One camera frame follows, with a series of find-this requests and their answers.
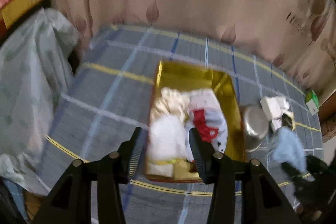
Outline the light blue fluffy cloth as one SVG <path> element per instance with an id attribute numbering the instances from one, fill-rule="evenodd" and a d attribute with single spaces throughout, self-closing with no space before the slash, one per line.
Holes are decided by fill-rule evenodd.
<path id="1" fill-rule="evenodd" d="M 289 163 L 303 173 L 306 170 L 306 156 L 303 145 L 295 132 L 283 126 L 270 139 L 269 154 L 278 164 Z"/>

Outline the red white star cloth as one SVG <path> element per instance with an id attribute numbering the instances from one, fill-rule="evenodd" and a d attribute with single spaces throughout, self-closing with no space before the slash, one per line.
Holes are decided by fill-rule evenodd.
<path id="1" fill-rule="evenodd" d="M 194 162 L 189 141 L 189 131 L 192 128 L 196 128 L 202 141 L 211 143 L 215 151 L 225 152 L 228 127 L 221 109 L 206 108 L 190 111 L 189 120 L 185 124 L 185 144 L 189 162 Z"/>

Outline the white fluffy cloth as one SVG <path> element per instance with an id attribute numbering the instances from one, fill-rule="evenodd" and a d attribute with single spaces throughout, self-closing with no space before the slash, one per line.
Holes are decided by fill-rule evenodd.
<path id="1" fill-rule="evenodd" d="M 183 122 L 170 114 L 151 122 L 147 156 L 154 164 L 187 158 Z"/>

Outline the white yellow towel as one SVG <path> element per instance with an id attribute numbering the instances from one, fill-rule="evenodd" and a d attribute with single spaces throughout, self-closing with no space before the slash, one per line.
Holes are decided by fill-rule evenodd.
<path id="1" fill-rule="evenodd" d="M 280 118 L 273 119 L 270 122 L 270 127 L 273 132 L 276 132 L 281 127 L 288 127 L 290 130 L 294 131 L 295 121 L 293 112 L 284 111 Z"/>

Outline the floral hygiene tissue packet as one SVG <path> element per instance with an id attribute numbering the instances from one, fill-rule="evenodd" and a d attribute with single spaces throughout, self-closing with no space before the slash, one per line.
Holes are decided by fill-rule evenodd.
<path id="1" fill-rule="evenodd" d="M 212 89 L 198 89 L 189 92 L 189 112 L 195 110 L 221 110 L 219 101 Z"/>

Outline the cream fabric scrunchie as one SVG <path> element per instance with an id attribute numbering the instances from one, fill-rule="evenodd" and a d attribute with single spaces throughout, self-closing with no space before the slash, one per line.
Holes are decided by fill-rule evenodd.
<path id="1" fill-rule="evenodd" d="M 189 116 L 190 94 L 179 92 L 176 89 L 164 87 L 161 89 L 161 96 L 156 98 L 150 109 L 150 122 L 153 122 L 163 115 L 173 115 L 182 123 Z"/>

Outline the white cloth front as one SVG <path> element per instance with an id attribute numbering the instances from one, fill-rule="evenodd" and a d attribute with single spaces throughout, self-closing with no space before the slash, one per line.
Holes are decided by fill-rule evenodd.
<path id="1" fill-rule="evenodd" d="M 168 161 L 148 160 L 146 165 L 146 173 L 155 176 L 173 177 L 175 162 L 175 159 Z"/>

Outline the stainless steel bowl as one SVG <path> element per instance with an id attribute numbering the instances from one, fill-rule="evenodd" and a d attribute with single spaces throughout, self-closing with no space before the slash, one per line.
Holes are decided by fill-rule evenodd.
<path id="1" fill-rule="evenodd" d="M 260 106 L 243 105 L 240 106 L 242 118 L 245 150 L 247 152 L 256 151 L 269 132 L 269 122 Z"/>

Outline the green white small box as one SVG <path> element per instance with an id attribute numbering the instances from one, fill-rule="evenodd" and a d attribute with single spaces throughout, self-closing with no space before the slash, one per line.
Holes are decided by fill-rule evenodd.
<path id="1" fill-rule="evenodd" d="M 311 115 L 315 115 L 319 112 L 319 101 L 314 90 L 309 90 L 307 92 L 305 103 Z"/>

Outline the red gold tin box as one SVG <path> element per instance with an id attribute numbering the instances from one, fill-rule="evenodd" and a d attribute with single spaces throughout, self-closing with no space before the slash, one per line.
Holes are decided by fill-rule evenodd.
<path id="1" fill-rule="evenodd" d="M 161 89 L 164 87 L 188 93 L 192 90 L 212 89 L 219 101 L 228 127 L 228 138 L 224 155 L 235 161 L 244 162 L 246 160 L 242 119 L 233 84 L 228 74 L 188 63 L 161 60 L 154 79 L 151 106 L 154 100 L 161 96 Z M 187 158 L 175 159 L 173 177 L 147 174 L 146 165 L 148 160 L 146 147 L 144 172 L 145 177 L 151 181 L 176 183 L 201 181 L 195 162 L 189 162 Z"/>

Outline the grey plaid table cover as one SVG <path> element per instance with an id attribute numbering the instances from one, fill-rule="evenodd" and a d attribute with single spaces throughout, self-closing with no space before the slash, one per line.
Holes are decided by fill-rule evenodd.
<path id="1" fill-rule="evenodd" d="M 91 51 L 72 87 L 62 94 L 38 178 L 46 189 L 75 158 L 101 159 L 147 124 L 160 60 L 183 61 L 224 71 L 239 105 L 262 96 L 285 96 L 306 154 L 323 159 L 318 115 L 305 106 L 303 88 L 274 65 L 209 38 L 134 26 L 111 26 L 91 41 Z M 206 223 L 212 186 L 151 182 L 138 169 L 121 185 L 127 223 Z"/>

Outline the red yellow cardboard box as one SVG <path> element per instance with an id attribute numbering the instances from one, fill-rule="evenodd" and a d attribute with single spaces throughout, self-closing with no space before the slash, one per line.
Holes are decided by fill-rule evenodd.
<path id="1" fill-rule="evenodd" d="M 19 19 L 46 0 L 11 0 L 1 8 L 1 39 L 9 34 Z"/>

